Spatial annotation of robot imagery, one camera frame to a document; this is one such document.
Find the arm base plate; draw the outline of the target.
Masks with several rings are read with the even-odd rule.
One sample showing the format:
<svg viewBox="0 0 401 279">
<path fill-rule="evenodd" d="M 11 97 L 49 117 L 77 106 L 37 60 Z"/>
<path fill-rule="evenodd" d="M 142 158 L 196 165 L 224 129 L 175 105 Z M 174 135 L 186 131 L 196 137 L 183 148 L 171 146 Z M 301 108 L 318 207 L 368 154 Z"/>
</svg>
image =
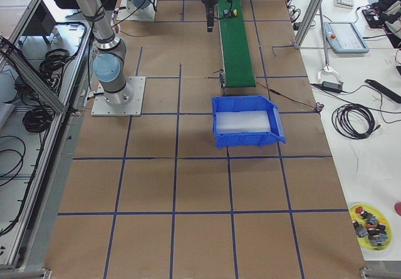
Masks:
<svg viewBox="0 0 401 279">
<path fill-rule="evenodd" d="M 141 116 L 146 78 L 144 76 L 126 76 L 125 79 L 125 88 L 118 93 L 104 91 L 103 86 L 99 83 L 97 92 L 102 95 L 97 95 L 94 99 L 92 116 Z"/>
<path fill-rule="evenodd" d="M 118 8 L 118 13 L 116 21 L 122 21 L 124 19 L 130 21 L 148 21 L 154 22 L 156 17 L 156 12 L 152 3 L 150 3 L 145 8 L 138 8 L 129 0 L 122 0 L 120 7 Z"/>
</svg>

